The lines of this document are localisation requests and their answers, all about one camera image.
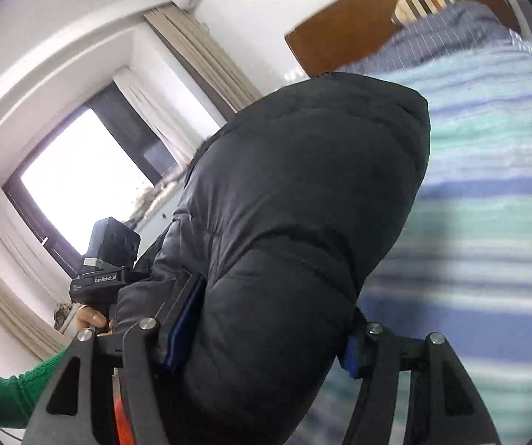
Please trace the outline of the person left hand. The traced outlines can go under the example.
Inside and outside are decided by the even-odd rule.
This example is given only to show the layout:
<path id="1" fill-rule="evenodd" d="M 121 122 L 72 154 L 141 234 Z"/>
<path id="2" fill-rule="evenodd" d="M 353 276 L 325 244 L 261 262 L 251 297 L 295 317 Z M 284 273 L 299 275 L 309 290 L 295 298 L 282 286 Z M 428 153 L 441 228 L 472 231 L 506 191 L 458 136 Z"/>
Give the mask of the person left hand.
<path id="1" fill-rule="evenodd" d="M 85 329 L 96 330 L 99 336 L 113 333 L 114 321 L 109 320 L 99 310 L 94 309 L 91 306 L 85 306 L 85 304 L 82 304 L 77 310 L 75 323 L 76 331 L 78 333 Z"/>

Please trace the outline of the green sleeve forearm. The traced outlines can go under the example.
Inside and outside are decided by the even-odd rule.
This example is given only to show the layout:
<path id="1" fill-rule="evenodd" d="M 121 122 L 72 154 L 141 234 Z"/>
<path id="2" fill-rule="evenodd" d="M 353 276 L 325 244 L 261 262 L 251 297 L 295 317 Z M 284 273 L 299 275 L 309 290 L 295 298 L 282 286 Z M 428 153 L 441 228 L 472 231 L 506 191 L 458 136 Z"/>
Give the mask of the green sleeve forearm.
<path id="1" fill-rule="evenodd" d="M 27 427 L 37 402 L 65 354 L 66 351 L 62 350 L 23 374 L 0 377 L 0 427 Z"/>

